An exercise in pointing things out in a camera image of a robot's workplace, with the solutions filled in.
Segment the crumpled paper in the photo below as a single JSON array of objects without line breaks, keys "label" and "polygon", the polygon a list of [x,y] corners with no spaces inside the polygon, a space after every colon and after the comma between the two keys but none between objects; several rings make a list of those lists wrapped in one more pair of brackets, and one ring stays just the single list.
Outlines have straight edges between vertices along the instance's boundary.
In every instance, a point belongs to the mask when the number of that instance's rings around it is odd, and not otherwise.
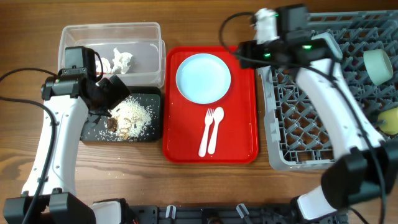
[{"label": "crumpled paper", "polygon": [[120,53],[117,48],[113,49],[114,59],[112,73],[114,74],[116,70],[120,69],[121,74],[126,74],[126,72],[130,69],[130,60],[132,54],[129,52]]},{"label": "crumpled paper", "polygon": [[[101,61],[104,68],[104,74],[109,74],[112,71],[109,60],[106,58],[101,58]],[[99,60],[96,60],[95,65],[97,67],[96,71],[101,74],[101,62]]]}]

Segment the spoon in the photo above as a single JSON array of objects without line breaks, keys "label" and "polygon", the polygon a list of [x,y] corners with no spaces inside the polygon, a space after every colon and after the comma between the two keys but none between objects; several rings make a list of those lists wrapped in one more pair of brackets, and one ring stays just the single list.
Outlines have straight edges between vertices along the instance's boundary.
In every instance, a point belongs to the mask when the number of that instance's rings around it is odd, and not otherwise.
[{"label": "spoon", "polygon": [[218,125],[220,121],[222,121],[224,118],[224,109],[221,107],[217,107],[216,110],[214,110],[213,117],[214,117],[214,128],[207,149],[207,152],[209,154],[214,154],[214,152],[216,151]]}]

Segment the black tray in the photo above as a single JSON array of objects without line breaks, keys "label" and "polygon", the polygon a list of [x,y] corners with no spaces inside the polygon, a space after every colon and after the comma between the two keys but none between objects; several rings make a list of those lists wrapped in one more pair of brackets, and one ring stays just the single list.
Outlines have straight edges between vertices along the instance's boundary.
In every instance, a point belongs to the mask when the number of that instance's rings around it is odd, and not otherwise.
[{"label": "black tray", "polygon": [[136,98],[136,101],[141,106],[152,105],[152,120],[151,125],[147,130],[142,132],[139,137],[129,138],[127,140],[118,140],[116,135],[111,135],[105,128],[108,121],[106,116],[88,115],[87,120],[83,126],[80,134],[81,141],[90,142],[151,142],[156,141],[162,137],[163,124],[163,105],[162,94],[160,89],[148,86],[129,86],[131,96]]}]

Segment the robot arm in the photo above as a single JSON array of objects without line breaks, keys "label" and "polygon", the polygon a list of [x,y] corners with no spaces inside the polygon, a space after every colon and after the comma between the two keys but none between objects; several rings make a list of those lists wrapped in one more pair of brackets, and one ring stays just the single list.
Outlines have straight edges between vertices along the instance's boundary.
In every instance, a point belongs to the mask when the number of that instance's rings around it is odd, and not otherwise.
[{"label": "robot arm", "polygon": [[[302,4],[280,7],[277,12],[259,10],[253,19],[256,39],[240,43],[237,55],[243,68],[260,68],[270,62],[281,66],[303,65],[330,74],[325,77],[314,70],[297,67],[289,72],[318,111],[337,160],[323,174],[319,187],[292,200],[299,222],[304,223],[380,197],[381,186],[374,172],[369,147],[376,150],[377,159],[382,164],[387,194],[394,185],[398,170],[393,165],[398,162],[398,156],[394,155],[397,141],[385,142],[358,106],[343,78],[340,64],[336,62],[339,55],[334,48],[337,44],[326,39],[308,39],[307,14]],[[362,137],[359,125],[365,130],[370,145]]]},{"label": "robot arm", "polygon": [[[89,110],[106,114],[130,95],[116,75],[97,82],[95,54],[85,47],[67,48],[66,68],[61,69],[57,77],[46,79],[42,86],[44,105],[54,115],[57,127],[45,182],[32,205],[32,223],[121,223],[132,217],[124,199],[98,202],[90,208],[75,197],[77,150]],[[22,223],[27,207],[31,206],[41,173],[46,168],[43,164],[51,135],[51,122],[45,112],[39,148],[21,197],[6,200],[4,218],[8,223]],[[47,206],[50,215],[42,214]]]}]

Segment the red tray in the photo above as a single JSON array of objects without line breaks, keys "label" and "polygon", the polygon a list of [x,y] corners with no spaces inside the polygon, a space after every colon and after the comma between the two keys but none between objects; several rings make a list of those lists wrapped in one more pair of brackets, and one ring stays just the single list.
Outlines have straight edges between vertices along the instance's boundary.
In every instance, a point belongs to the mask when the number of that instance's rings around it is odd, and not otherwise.
[{"label": "red tray", "polygon": [[[180,64],[189,56],[208,53],[222,59],[231,72],[231,86],[222,99],[199,105],[185,99],[175,82]],[[245,164],[258,155],[256,89],[254,71],[242,70],[239,62],[222,47],[176,47],[167,54],[163,154],[176,163]],[[198,155],[208,108],[221,106],[221,121],[213,155]],[[213,132],[210,126],[209,138]]]}]

